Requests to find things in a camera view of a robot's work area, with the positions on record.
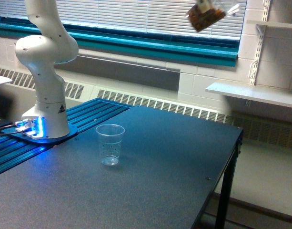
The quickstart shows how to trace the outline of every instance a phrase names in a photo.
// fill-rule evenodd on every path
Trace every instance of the cable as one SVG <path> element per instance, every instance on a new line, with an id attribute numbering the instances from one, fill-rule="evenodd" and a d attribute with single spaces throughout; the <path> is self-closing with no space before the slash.
<path id="1" fill-rule="evenodd" d="M 10 128 L 10 127 L 15 127 L 15 126 L 16 126 L 15 124 L 5 125 L 5 126 L 0 127 L 0 130 Z"/>
<path id="2" fill-rule="evenodd" d="M 24 132 L 28 132 L 28 131 L 30 131 L 30 129 L 22 130 L 22 131 L 16 131 L 16 132 L 10 132 L 10 133 L 2 133 L 0 135 L 1 136 L 3 136 L 3 135 L 13 135 L 13 134 L 24 133 Z"/>

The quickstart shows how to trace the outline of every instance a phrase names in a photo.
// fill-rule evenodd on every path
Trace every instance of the bag of food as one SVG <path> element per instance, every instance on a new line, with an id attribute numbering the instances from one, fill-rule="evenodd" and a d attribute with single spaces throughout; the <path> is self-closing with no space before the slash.
<path id="1" fill-rule="evenodd" d="M 187 12 L 187 17 L 195 30 L 200 32 L 239 9 L 236 0 L 197 0 Z"/>

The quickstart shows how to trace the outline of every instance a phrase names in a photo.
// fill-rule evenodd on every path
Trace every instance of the vent grille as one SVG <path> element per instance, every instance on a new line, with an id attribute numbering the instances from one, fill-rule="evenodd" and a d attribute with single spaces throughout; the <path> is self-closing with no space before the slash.
<path id="1" fill-rule="evenodd" d="M 242 118 L 230 116 L 201 107 L 183 106 L 176 103 L 154 100 L 153 98 L 142 98 L 105 90 L 99 90 L 98 98 L 109 99 L 117 102 L 121 101 L 122 103 L 133 106 L 142 105 L 182 115 L 189 115 L 219 123 L 239 126 L 244 129 L 244 138 L 292 148 L 292 127 L 286 127 L 282 123 L 262 122 L 251 117 Z"/>
<path id="2" fill-rule="evenodd" d="M 32 75 L 10 71 L 6 69 L 0 68 L 0 76 L 8 77 L 12 79 L 10 84 L 25 87 L 30 89 L 35 89 L 35 82 L 33 80 Z M 65 97 L 73 98 L 73 99 L 80 99 L 80 96 L 83 92 L 84 86 L 78 85 L 75 83 L 67 83 L 65 82 L 64 90 L 65 90 Z"/>

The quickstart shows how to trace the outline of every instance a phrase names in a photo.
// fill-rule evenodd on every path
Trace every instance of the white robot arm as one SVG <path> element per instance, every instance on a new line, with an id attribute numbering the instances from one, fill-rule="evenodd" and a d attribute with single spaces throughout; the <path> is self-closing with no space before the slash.
<path id="1" fill-rule="evenodd" d="M 25 134 L 33 139 L 63 137 L 70 132 L 64 80 L 55 73 L 54 65 L 74 60 L 78 45 L 60 21 L 56 0 L 25 0 L 25 5 L 29 20 L 42 33 L 21 38 L 16 44 L 16 55 L 32 73 L 36 88 L 36 104 L 22 116 L 35 125 Z"/>

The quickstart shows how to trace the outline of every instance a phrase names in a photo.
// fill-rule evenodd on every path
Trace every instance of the power cord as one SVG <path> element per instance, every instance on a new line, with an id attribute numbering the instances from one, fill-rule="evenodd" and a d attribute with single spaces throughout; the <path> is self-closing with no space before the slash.
<path id="1" fill-rule="evenodd" d="M 5 126 L 0 127 L 0 131 L 4 130 L 4 129 L 7 129 L 7 128 L 10 128 L 10 127 L 16 127 L 16 126 L 17 125 L 15 125 L 15 124 L 5 125 Z M 24 133 L 24 132 L 27 132 L 27 131 L 30 131 L 30 128 L 22 130 L 22 131 L 15 131 L 15 132 L 10 132 L 10 133 L 0 133 L 0 136 Z"/>

